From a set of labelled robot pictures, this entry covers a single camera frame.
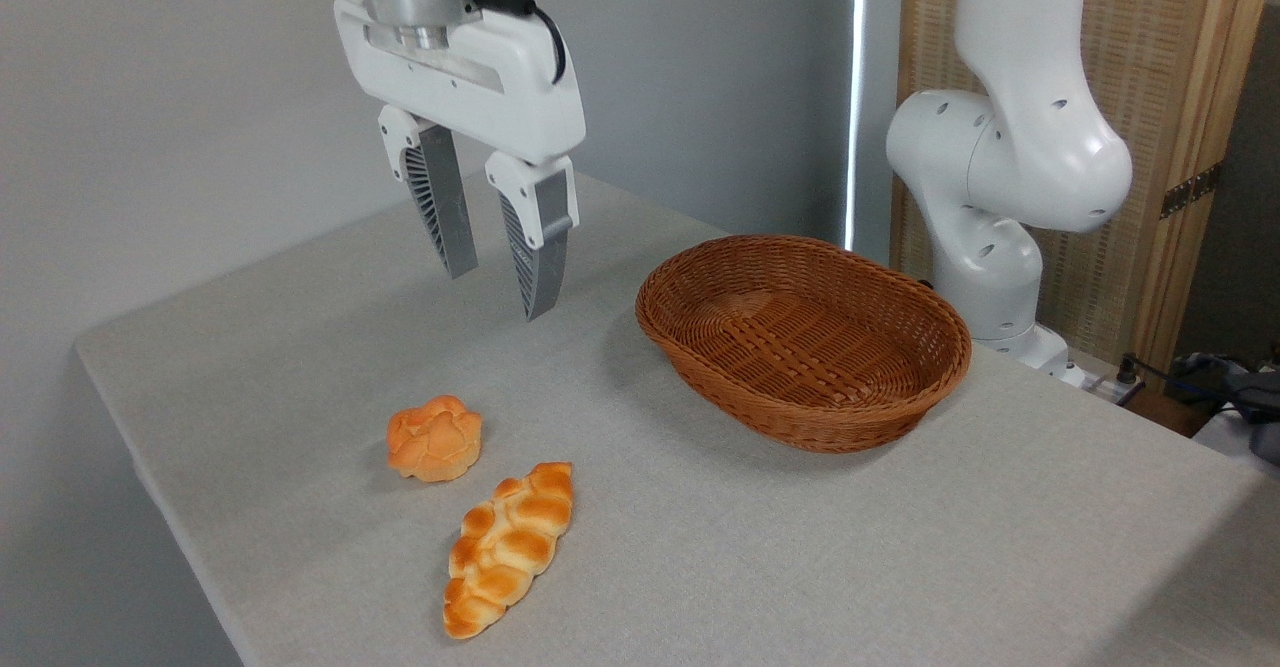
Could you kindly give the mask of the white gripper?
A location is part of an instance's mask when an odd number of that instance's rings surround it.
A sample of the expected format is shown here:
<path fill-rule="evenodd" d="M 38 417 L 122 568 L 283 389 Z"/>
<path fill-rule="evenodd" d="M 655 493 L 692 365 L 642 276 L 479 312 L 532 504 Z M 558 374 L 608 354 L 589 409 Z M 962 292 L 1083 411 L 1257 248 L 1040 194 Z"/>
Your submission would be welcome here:
<path fill-rule="evenodd" d="M 356 82 L 387 105 L 378 125 L 390 169 L 444 270 L 457 279 L 477 268 L 456 131 L 502 152 L 485 170 L 500 195 L 525 319 L 549 311 L 580 224 L 564 155 L 585 137 L 553 20 L 531 0 L 335 0 L 334 15 Z"/>

